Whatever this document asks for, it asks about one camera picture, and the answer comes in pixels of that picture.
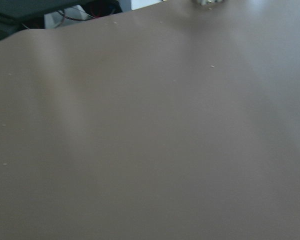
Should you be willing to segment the dark monitor stand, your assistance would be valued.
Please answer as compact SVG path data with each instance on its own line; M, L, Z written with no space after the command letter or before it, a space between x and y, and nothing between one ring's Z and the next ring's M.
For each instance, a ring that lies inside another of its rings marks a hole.
M0 41L22 30L55 29L122 13L118 0L0 0Z

